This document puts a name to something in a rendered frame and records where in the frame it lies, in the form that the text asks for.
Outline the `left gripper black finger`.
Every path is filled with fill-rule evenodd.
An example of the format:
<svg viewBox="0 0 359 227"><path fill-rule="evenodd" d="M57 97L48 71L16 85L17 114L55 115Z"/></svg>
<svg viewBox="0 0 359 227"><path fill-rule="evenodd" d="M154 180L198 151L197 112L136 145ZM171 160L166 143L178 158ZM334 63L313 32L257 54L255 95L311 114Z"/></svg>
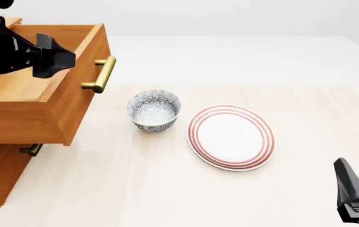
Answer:
<svg viewBox="0 0 359 227"><path fill-rule="evenodd" d="M51 38L50 54L53 60L50 68L54 73L64 69L71 69L76 65L76 54L61 47L53 38Z"/></svg>

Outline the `closed wooden drawer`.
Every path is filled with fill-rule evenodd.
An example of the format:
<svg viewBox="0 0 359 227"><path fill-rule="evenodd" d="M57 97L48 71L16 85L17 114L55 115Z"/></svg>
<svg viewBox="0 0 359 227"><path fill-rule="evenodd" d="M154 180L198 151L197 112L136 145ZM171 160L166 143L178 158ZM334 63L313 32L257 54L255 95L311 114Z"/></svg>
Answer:
<svg viewBox="0 0 359 227"><path fill-rule="evenodd" d="M33 156L20 153L20 144L0 144L0 207L6 202L9 193Z"/></svg>

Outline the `long brass drawer handle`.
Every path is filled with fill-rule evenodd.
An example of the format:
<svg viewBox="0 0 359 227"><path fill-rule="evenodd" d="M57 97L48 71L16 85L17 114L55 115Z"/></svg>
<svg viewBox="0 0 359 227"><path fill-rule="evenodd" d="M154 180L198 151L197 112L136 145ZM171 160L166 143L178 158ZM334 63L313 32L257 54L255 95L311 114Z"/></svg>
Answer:
<svg viewBox="0 0 359 227"><path fill-rule="evenodd" d="M102 94L105 90L105 87L109 81L110 75L114 69L117 59L114 56L108 56L104 60L95 60L94 64L96 66L103 66L100 70L100 73L93 83L81 83L81 88L83 90L93 90L96 94Z"/></svg>

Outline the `white plate with red rings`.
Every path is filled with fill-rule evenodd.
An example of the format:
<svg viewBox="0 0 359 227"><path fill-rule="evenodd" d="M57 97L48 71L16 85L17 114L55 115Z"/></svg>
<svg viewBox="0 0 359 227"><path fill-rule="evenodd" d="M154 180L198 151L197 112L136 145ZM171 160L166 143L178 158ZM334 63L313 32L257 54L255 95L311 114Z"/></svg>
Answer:
<svg viewBox="0 0 359 227"><path fill-rule="evenodd" d="M255 170L274 155L274 133L258 114L236 105L198 111L186 130L193 152L211 166L232 172Z"/></svg>

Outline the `wide wooden drawer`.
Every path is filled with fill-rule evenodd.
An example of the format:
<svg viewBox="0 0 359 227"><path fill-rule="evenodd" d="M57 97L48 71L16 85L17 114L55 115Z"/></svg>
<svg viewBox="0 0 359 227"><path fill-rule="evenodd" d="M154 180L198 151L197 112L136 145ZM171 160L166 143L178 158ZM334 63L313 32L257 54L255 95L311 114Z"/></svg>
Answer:
<svg viewBox="0 0 359 227"><path fill-rule="evenodd" d="M28 41L38 33L74 52L76 65L49 79L31 69L0 75L0 144L69 145L95 94L105 90L115 59L103 24L15 25Z"/></svg>

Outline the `blue white patterned bowl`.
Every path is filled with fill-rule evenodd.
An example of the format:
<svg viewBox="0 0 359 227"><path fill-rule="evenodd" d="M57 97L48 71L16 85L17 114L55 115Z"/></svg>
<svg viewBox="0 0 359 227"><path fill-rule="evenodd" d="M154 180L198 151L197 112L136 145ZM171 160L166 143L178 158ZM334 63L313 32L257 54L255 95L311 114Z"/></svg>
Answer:
<svg viewBox="0 0 359 227"><path fill-rule="evenodd" d="M146 90L134 95L126 105L133 124L146 132L162 132L177 120L181 102L166 90Z"/></svg>

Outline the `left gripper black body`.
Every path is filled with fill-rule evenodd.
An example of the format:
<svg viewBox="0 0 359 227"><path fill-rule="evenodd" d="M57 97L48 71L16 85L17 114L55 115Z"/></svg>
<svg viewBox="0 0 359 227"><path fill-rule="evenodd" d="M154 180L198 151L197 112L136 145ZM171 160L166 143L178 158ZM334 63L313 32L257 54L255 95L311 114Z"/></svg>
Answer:
<svg viewBox="0 0 359 227"><path fill-rule="evenodd" d="M40 48L33 57L33 77L50 78L54 75L52 68L54 67L54 53L51 49Z"/></svg>

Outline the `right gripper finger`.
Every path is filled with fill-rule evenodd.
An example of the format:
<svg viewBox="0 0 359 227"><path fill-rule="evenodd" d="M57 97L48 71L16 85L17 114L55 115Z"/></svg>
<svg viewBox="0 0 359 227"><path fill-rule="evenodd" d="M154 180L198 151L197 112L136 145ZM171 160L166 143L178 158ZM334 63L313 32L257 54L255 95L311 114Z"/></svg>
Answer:
<svg viewBox="0 0 359 227"><path fill-rule="evenodd" d="M344 158L334 162L338 197L337 206L359 203L359 178Z"/></svg>

